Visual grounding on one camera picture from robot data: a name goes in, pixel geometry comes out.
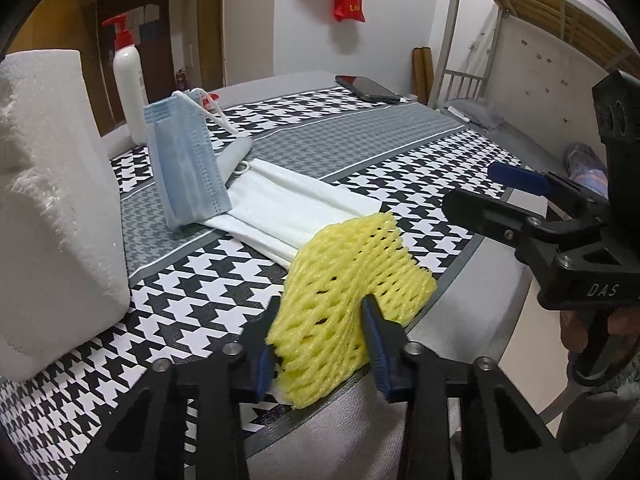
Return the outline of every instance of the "wooden bed slats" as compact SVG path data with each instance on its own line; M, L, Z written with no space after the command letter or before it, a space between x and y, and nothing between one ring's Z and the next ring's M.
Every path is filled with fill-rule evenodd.
M567 0L494 0L504 12L541 28L603 67L640 78L640 56L603 23Z

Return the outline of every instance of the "mask ear loop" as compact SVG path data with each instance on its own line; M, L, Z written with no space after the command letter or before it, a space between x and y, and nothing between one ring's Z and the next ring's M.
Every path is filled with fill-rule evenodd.
M196 89L198 91L198 93L204 92L206 93L203 89L201 88L197 88ZM212 114L211 112L209 112L208 110L205 110L202 106L200 106L199 104L197 104L196 101L194 101L193 99L191 99L187 94L185 94L184 92L181 92L179 90L176 90L174 93L171 94L172 97L179 97L180 99L184 99L186 100L190 105L195 106L199 111L201 111L205 116L207 116L209 119L211 119L214 123L216 123L218 126L220 126L220 128L223 128L224 130L228 131L230 134L233 134L236 137L240 136L240 132L238 132L238 130L236 130L233 125L231 124L231 122L229 121L229 119L227 118L227 116L224 114L224 112L222 111L222 109L220 108L220 106L218 106L218 104L211 100L211 103L213 104L213 107L216 109L216 111L220 114L220 117L216 117L214 114Z
M247 171L249 171L251 169L251 165L246 161L246 160L241 160L240 162L238 162L238 165L236 166L234 172L232 173L233 176L240 176L242 174L245 174Z

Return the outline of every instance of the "white lotion bottle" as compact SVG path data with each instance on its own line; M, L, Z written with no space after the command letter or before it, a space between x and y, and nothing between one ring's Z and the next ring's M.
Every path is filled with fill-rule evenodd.
M143 108L149 104L149 100L146 97L140 54L134 44L133 34L126 28L126 14L114 16L104 21L102 25L115 25L116 28L113 75L129 134L133 142L141 146L146 144L146 121Z

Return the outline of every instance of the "black and white pattern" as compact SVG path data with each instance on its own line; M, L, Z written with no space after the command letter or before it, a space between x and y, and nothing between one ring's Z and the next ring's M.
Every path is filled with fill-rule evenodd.
M128 313L113 328L36 378L0 386L0 422L38 478L64 478L150 362L204 358L235 340L242 325L281 293L284 275L229 236L194 251L135 285ZM244 405L245 431L254 433L289 410L273 397ZM189 415L187 452L194 445L193 405Z
M402 240L423 267L440 276L471 239L442 212L447 190L461 187L500 198L505 187L491 181L492 162L520 161L471 129L369 166L340 184L388 206L403 231Z
M111 167L116 174L121 193L131 191L153 176L146 146L137 146L117 156L112 159Z
M253 104L238 105L225 110L231 124L238 131L234 135L207 119L211 142L215 150L223 148L236 137L251 137L279 126L291 126L303 121L339 115L382 103L367 103L342 87L314 90L278 97ZM146 146L139 146L111 161L121 192L128 192L153 174Z
M485 137L463 130L394 156L339 182L391 209L410 251L439 276L471 238L440 209L446 189L460 186L498 198L489 181L494 160L518 161ZM132 287L123 320L23 384L0 386L0 422L40 479L63 479L101 422L148 364L204 358L241 333L282 291L283 268L226 236L193 251ZM195 444L197 406L189 407L186 463ZM245 435L286 415L269 396L241 407Z

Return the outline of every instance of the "gray pillow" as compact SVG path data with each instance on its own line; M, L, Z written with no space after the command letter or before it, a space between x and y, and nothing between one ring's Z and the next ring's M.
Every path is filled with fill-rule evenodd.
M445 107L453 106L471 119L473 124L481 126L485 130L495 130L504 124L504 118L498 113L494 104L486 99L453 99L447 101Z

